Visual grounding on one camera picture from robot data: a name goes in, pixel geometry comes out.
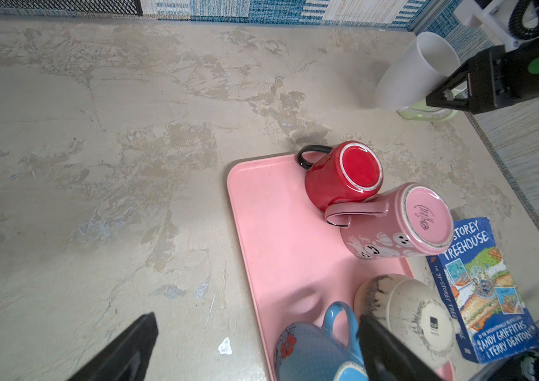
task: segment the red mug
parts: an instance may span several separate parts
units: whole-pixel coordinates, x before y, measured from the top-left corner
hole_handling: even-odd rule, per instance
[[[326,155],[312,164],[303,156],[309,151]],[[337,202],[364,201],[380,190],[383,181],[380,159],[358,141],[344,141],[335,148],[305,146],[297,154],[297,162],[307,170],[308,197],[322,211]]]

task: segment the blue mug handle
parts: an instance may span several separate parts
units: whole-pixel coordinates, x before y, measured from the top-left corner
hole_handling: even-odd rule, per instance
[[[324,314],[324,321],[322,322],[322,328],[325,329],[328,333],[333,335],[333,323],[335,318],[339,315],[340,312],[345,311],[347,317],[347,325],[349,331],[349,340],[347,344],[347,349],[354,354],[360,360],[360,363],[363,364],[363,354],[360,352],[360,344],[358,342],[358,320],[354,311],[350,308],[348,304],[344,302],[334,302],[328,306],[327,312]]]

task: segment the pink mug handle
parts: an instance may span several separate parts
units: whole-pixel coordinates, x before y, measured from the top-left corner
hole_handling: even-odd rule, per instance
[[[349,227],[351,215],[386,215],[390,209],[388,201],[380,202],[339,202],[329,205],[324,212],[327,223],[339,227]]]

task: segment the black mug handle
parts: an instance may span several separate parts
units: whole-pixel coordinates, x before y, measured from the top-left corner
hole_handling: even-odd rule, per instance
[[[333,151],[333,148],[328,147],[328,146],[321,146],[318,144],[312,144],[310,146],[303,147],[297,154],[297,163],[299,163],[299,165],[301,165],[306,171],[309,170],[311,166],[313,165],[313,163],[310,163],[309,161],[304,159],[304,153],[309,152],[309,151],[321,152],[323,154],[330,154],[331,151]]]

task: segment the blue mug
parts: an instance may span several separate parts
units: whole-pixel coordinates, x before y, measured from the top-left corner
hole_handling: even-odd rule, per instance
[[[346,312],[348,346],[333,335],[335,317]],[[311,323],[294,323],[280,335],[273,352],[279,381],[368,381],[357,338],[358,322],[344,302],[335,302],[324,314],[322,328]]]

